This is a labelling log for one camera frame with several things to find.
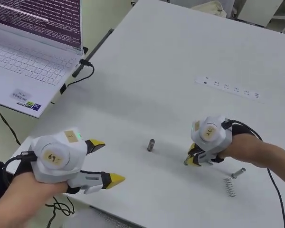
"cable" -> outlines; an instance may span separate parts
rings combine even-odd
[[[69,87],[69,86],[72,85],[72,84],[76,84],[76,83],[78,83],[78,82],[81,82],[81,81],[83,81],[83,80],[86,80],[86,79],[90,78],[90,77],[94,74],[94,72],[95,72],[95,67],[93,66],[92,63],[90,63],[89,61],[87,61],[87,60],[85,60],[85,59],[81,59],[81,60],[79,61],[79,63],[80,63],[81,65],[84,65],[84,66],[93,68],[92,73],[91,73],[89,76],[87,76],[87,77],[84,77],[84,78],[82,78],[82,79],[80,79],[80,80],[78,80],[78,81],[75,81],[75,82],[72,82],[72,83],[68,84],[67,87]]]
[[[1,112],[0,112],[0,117],[1,117],[2,121],[9,127],[11,133],[13,134],[13,136],[14,136],[14,138],[15,138],[15,140],[16,140],[16,143],[20,146],[21,143],[20,143],[20,141],[18,140],[15,131],[11,128],[11,126],[10,126],[9,123],[6,121],[6,119],[5,119],[4,116],[1,114]]]
[[[253,130],[251,127],[249,127],[248,125],[240,122],[240,121],[237,121],[237,120],[226,120],[222,123],[222,127],[224,129],[228,129],[232,126],[232,124],[239,124],[239,125],[242,125],[244,127],[246,127],[247,129],[249,129],[259,140],[263,141],[261,136],[255,131]],[[272,177],[272,174],[271,174],[271,171],[270,169],[267,168],[267,172],[268,172],[268,175],[270,177],[270,180],[272,182],[272,184],[274,185],[275,187],[275,190],[279,196],[279,200],[280,200],[280,204],[281,204],[281,211],[282,211],[282,217],[283,217],[283,224],[284,224],[284,228],[285,228],[285,210],[284,210],[284,204],[283,204],[283,200],[282,200],[282,196],[281,196],[281,193],[280,193],[280,190],[279,188],[277,187],[276,185],[276,182],[274,180],[274,178]]]
[[[75,213],[75,208],[74,208],[74,205],[72,203],[72,201],[69,199],[69,197],[66,197],[67,200],[71,203],[72,205],[72,211],[71,209],[68,207],[67,204],[65,203],[60,203],[58,202],[58,200],[53,197],[55,203],[53,205],[48,205],[46,204],[47,207],[49,208],[53,208],[53,216],[51,217],[51,219],[48,221],[48,224],[47,224],[47,228],[50,228],[54,218],[56,217],[56,210],[60,210],[65,216],[70,216],[70,215],[73,215]]]
[[[15,161],[15,160],[22,160],[22,161],[30,161],[30,162],[34,162],[37,160],[37,156],[35,155],[35,153],[33,151],[25,151],[25,152],[21,152],[20,155],[17,155],[13,158],[10,158],[9,160],[7,160],[7,162],[4,164],[3,168],[2,168],[2,174],[3,174],[3,182],[5,184],[5,186],[8,188],[10,185],[9,179],[8,179],[8,174],[7,174],[7,167],[8,165]]]
[[[47,228],[50,228],[50,227],[51,227],[52,222],[53,222],[53,220],[54,220],[55,217],[56,217],[56,208],[54,207],[54,209],[53,209],[53,216],[52,216],[51,219],[48,221]]]

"human hand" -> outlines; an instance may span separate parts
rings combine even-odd
[[[269,156],[267,144],[253,135],[238,134],[232,137],[231,145],[219,153],[220,158],[231,157],[233,159],[249,162],[257,167],[266,168]]]

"number label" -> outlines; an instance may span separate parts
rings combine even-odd
[[[212,138],[213,134],[215,133],[215,130],[216,129],[214,127],[209,126],[204,132],[204,139],[210,140]]]
[[[43,155],[43,159],[56,166],[59,166],[63,160],[61,157],[57,156],[52,151],[46,151]]]

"white power strip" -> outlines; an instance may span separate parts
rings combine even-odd
[[[262,103],[262,97],[259,92],[251,91],[249,89],[243,89],[237,85],[231,85],[229,83],[214,80],[209,77],[198,78],[195,80],[195,82],[204,86],[210,86],[212,88],[219,89],[230,94],[235,94]]]

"white laptop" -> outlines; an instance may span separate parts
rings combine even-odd
[[[81,0],[0,0],[0,105],[40,117],[82,59]]]

